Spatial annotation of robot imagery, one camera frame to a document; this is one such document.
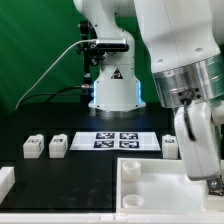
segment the screw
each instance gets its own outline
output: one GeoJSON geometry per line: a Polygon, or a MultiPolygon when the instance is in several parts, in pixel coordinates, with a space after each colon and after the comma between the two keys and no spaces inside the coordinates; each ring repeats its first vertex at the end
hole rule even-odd
{"type": "Polygon", "coordinates": [[[218,183],[216,180],[213,180],[210,185],[212,188],[217,188],[218,183]]]}

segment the black table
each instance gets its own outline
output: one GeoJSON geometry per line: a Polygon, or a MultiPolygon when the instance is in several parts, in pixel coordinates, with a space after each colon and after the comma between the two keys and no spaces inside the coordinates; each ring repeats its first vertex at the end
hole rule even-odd
{"type": "Polygon", "coordinates": [[[162,158],[161,152],[70,151],[64,159],[49,159],[54,135],[77,131],[156,132],[174,135],[173,114],[159,104],[126,119],[95,117],[78,103],[27,104],[0,125],[0,168],[14,166],[16,184],[0,205],[1,212],[115,212],[117,158],[162,158]],[[45,148],[39,159],[23,158],[23,143],[42,134],[45,148]]]}

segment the cable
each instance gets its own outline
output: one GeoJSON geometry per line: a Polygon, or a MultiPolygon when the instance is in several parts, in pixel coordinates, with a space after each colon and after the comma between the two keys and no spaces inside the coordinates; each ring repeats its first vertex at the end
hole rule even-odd
{"type": "Polygon", "coordinates": [[[187,129],[188,137],[192,142],[196,141],[195,135],[192,131],[191,122],[188,114],[188,106],[191,104],[194,98],[194,92],[191,90],[187,90],[183,93],[183,99],[181,103],[184,105],[184,122],[187,129]]]}
{"type": "Polygon", "coordinates": [[[50,66],[50,68],[37,80],[37,82],[28,90],[26,91],[23,96],[20,98],[20,100],[18,101],[15,110],[18,109],[18,106],[20,105],[20,102],[25,98],[25,96],[30,93],[39,83],[40,81],[52,70],[52,68],[64,57],[64,55],[66,55],[68,53],[68,51],[70,51],[72,48],[74,48],[76,45],[81,44],[81,43],[86,43],[86,42],[94,42],[96,41],[95,39],[93,40],[82,40],[82,41],[78,41],[75,44],[72,44],[69,48],[67,48],[67,50],[64,51],[64,53],[50,66]]]}
{"type": "MultiPolygon", "coordinates": [[[[61,89],[59,91],[57,91],[56,93],[64,93],[64,92],[67,92],[67,91],[70,91],[70,90],[73,90],[73,89],[82,89],[81,86],[70,86],[70,87],[66,87],[64,89],[61,89]]],[[[57,95],[52,95],[50,96],[46,101],[45,103],[49,103],[51,100],[53,100],[57,95]]]]}
{"type": "Polygon", "coordinates": [[[189,118],[189,114],[188,114],[188,102],[187,100],[184,101],[184,122],[185,122],[185,126],[187,129],[187,133],[188,133],[188,137],[190,138],[190,140],[192,142],[196,141],[196,138],[193,134],[192,128],[191,128],[191,123],[190,123],[190,118],[189,118]]]}
{"type": "Polygon", "coordinates": [[[20,103],[18,104],[18,108],[27,100],[34,98],[34,97],[39,97],[39,96],[80,96],[79,94],[64,94],[64,93],[39,93],[35,94],[32,96],[28,96],[26,98],[23,98],[20,103]]]}

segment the black cable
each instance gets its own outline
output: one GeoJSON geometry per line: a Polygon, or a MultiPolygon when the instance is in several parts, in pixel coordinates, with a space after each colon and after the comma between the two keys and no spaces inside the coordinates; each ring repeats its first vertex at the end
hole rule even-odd
{"type": "Polygon", "coordinates": [[[63,93],[39,93],[35,94],[32,96],[28,96],[21,100],[21,102],[18,104],[18,108],[27,100],[34,98],[34,97],[39,97],[39,96],[80,96],[79,94],[63,94],[63,93]]]}
{"type": "MultiPolygon", "coordinates": [[[[70,86],[70,87],[66,87],[64,89],[61,89],[59,91],[57,91],[55,94],[57,93],[64,93],[64,92],[67,92],[67,91],[70,91],[70,90],[73,90],[73,89],[82,89],[81,86],[70,86]]],[[[51,100],[53,100],[57,95],[51,95],[46,101],[45,103],[49,103],[51,100]]]]}
{"type": "Polygon", "coordinates": [[[188,137],[191,141],[195,142],[196,138],[193,134],[191,128],[191,122],[188,114],[188,106],[191,104],[192,100],[194,99],[194,92],[191,90],[187,90],[183,92],[183,97],[181,99],[181,103],[184,105],[184,122],[187,129],[188,137]]]}
{"type": "Polygon", "coordinates": [[[191,141],[195,142],[196,138],[193,134],[192,128],[191,128],[191,123],[190,123],[190,118],[189,118],[189,114],[188,114],[188,101],[185,100],[184,101],[184,122],[185,122],[185,126],[187,129],[187,133],[188,133],[188,137],[190,138],[191,141]]]}

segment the warning label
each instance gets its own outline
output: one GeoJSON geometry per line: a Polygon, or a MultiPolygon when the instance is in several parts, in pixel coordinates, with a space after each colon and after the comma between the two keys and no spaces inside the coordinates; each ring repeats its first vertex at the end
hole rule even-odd
{"type": "Polygon", "coordinates": [[[123,79],[119,68],[116,69],[111,79],[123,79]]]}

